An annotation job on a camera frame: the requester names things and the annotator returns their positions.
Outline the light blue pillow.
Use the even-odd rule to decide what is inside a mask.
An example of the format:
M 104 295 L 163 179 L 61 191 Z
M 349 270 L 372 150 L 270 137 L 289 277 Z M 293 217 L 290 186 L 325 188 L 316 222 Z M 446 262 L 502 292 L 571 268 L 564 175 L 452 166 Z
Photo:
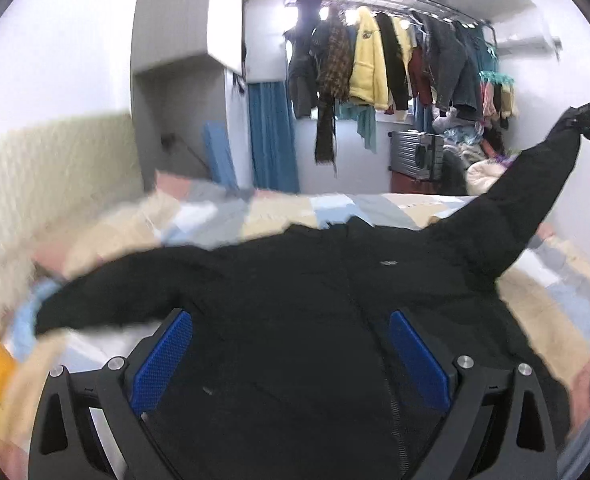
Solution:
M 52 278 L 43 278 L 28 292 L 26 300 L 15 310 L 2 342 L 15 361 L 24 362 L 36 344 L 36 315 L 42 304 L 61 288 Z

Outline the blue folded board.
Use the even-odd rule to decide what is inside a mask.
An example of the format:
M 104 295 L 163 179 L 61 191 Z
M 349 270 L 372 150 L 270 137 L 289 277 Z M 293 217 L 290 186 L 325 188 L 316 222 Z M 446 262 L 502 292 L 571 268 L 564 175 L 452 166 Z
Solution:
M 210 177 L 227 190 L 237 190 L 228 132 L 219 122 L 207 122 L 203 129 L 204 148 Z

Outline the cream quilted headboard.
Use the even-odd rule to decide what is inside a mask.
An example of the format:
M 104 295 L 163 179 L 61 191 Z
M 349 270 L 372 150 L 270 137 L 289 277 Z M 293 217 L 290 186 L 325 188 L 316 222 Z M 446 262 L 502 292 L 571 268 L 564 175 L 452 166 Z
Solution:
M 0 138 L 0 333 L 34 275 L 33 249 L 143 192 L 126 112 L 74 117 Z

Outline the cream fluffy garment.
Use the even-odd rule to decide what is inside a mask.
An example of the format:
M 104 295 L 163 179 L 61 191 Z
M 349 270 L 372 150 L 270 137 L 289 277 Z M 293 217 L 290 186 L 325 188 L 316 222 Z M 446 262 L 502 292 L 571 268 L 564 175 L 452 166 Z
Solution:
M 466 190 L 470 196 L 486 193 L 498 181 L 506 168 L 491 159 L 475 162 L 466 170 Z

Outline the blue curtain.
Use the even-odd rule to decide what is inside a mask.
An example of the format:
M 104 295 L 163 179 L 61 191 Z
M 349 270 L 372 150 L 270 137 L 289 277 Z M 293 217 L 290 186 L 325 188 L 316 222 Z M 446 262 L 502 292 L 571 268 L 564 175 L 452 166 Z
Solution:
M 299 192 L 294 117 L 284 81 L 247 86 L 249 136 L 256 188 Z

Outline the maroon hanging garment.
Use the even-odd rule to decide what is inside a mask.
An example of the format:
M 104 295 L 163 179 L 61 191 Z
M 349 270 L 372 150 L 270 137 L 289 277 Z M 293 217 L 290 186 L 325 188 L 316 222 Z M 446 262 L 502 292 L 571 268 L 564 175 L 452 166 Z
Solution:
M 424 68 L 423 50 L 421 47 L 412 49 L 408 64 L 408 77 L 411 84 L 412 96 L 419 99 L 423 106 L 433 104 L 432 86 L 429 75 Z

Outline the yellow hanging jacket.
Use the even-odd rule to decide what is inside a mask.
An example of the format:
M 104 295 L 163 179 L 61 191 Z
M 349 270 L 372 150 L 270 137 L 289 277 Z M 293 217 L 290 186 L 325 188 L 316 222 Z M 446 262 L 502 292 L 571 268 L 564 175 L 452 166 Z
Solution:
M 357 12 L 358 28 L 349 96 L 372 105 L 376 110 L 386 110 L 389 90 L 380 27 L 366 6 L 360 6 Z

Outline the white air conditioner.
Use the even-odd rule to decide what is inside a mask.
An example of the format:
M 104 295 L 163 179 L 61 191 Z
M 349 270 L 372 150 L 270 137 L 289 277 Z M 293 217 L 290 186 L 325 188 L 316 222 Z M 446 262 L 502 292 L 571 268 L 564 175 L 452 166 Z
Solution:
M 550 36 L 518 36 L 511 35 L 499 40 L 496 54 L 499 56 L 550 56 L 560 57 L 563 50 L 562 42 Z

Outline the black puffer jacket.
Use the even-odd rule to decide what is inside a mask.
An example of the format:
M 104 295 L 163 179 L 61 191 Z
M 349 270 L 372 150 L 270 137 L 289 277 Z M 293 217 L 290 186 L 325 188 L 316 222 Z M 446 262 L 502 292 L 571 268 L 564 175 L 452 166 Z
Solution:
M 36 330 L 130 325 L 187 310 L 193 339 L 151 417 L 186 479 L 399 479 L 439 424 L 388 335 L 409 311 L 455 355 L 536 373 L 556 444 L 569 396 L 496 292 L 575 167 L 556 125 L 490 190 L 420 231 L 351 219 L 205 250 L 163 247 L 69 282 Z

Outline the grey wall cabinet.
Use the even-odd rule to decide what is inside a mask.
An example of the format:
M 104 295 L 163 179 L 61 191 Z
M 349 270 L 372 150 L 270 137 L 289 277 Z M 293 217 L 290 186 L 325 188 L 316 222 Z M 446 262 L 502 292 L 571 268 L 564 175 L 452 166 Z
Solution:
M 207 122 L 225 126 L 237 183 L 251 184 L 242 46 L 243 0 L 137 0 L 132 120 L 146 188 L 160 171 L 210 176 Z

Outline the pastel patchwork quilt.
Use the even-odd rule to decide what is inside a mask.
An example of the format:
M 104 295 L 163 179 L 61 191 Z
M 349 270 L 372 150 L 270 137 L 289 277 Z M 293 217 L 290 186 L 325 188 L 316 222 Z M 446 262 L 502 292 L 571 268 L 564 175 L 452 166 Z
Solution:
M 68 278 L 123 255 L 157 245 L 212 248 L 264 237 L 292 223 L 322 228 L 359 217 L 381 226 L 421 229 L 462 207 L 461 196 L 426 194 L 287 195 L 258 191 L 228 195 L 206 181 L 162 177 L 138 202 L 114 206 L 39 243 L 32 252 L 33 284 Z M 590 263 L 567 240 L 542 226 L 500 278 L 499 292 L 536 351 L 567 387 L 572 426 L 590 418 Z M 151 325 L 116 332 L 66 332 L 38 341 L 11 377 L 0 408 L 0 467 L 11 479 L 27 474 L 30 430 L 49 365 L 92 370 L 113 352 L 129 350 Z

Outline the dark denim hanging jacket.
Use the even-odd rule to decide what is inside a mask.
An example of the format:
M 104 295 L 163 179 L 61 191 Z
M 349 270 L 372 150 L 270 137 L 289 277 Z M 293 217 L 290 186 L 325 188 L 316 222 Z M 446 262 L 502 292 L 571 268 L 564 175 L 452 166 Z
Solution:
M 480 79 L 472 38 L 459 21 L 447 23 L 429 15 L 421 20 L 424 60 L 438 110 L 447 112 L 454 107 L 461 119 L 481 120 Z

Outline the brown plaid hanging scarf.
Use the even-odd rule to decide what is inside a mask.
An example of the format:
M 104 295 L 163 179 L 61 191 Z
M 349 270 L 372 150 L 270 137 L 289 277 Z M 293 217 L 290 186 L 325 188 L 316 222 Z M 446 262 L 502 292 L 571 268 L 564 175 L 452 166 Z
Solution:
M 311 53 L 318 69 L 315 159 L 318 165 L 335 165 L 335 105 L 348 100 L 353 69 L 347 26 L 336 6 L 329 7 L 327 19 L 313 33 Z

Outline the teal hanging cloth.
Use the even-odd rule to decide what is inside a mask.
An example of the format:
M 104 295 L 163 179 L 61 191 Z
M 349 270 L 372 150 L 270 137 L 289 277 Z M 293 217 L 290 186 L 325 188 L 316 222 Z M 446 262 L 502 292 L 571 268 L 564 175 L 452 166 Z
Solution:
M 336 117 L 339 120 L 357 122 L 357 133 L 363 141 L 363 146 L 372 153 L 376 152 L 376 116 L 373 106 L 353 102 L 341 103 L 338 105 Z

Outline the teal sock hanger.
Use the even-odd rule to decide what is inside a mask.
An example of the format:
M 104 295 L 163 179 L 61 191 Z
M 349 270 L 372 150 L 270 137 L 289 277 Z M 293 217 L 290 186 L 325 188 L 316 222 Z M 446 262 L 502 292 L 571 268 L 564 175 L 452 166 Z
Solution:
M 514 86 L 515 81 L 512 77 L 499 72 L 499 56 L 496 48 L 487 44 L 486 49 L 481 53 L 481 63 L 479 77 L 484 82 L 492 84 L 506 84 Z

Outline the dark grey hanging coat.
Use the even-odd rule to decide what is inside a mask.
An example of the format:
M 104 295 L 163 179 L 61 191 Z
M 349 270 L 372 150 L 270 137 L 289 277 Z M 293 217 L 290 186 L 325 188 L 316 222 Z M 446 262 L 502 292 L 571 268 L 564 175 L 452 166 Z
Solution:
M 292 47 L 287 83 L 296 119 L 309 118 L 318 106 L 317 64 L 311 54 L 312 35 L 321 22 L 322 0 L 296 0 L 297 22 L 284 37 Z

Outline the grey hard suitcase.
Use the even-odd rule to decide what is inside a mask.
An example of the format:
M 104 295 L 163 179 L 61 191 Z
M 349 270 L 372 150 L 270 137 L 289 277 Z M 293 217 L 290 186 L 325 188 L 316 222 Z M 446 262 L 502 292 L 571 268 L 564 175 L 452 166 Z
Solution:
M 419 181 L 437 182 L 444 161 L 444 137 L 415 130 L 391 131 L 389 169 Z

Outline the pile of clothes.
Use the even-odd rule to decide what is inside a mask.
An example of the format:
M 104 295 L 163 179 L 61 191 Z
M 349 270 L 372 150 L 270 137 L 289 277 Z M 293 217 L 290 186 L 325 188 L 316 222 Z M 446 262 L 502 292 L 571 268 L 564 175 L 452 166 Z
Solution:
M 475 162 L 491 159 L 508 169 L 519 154 L 519 151 L 505 148 L 500 131 L 485 128 L 481 122 L 459 118 L 454 107 L 436 116 L 432 127 L 435 133 L 444 137 L 444 161 L 439 182 L 440 193 L 444 195 L 468 195 L 466 170 Z

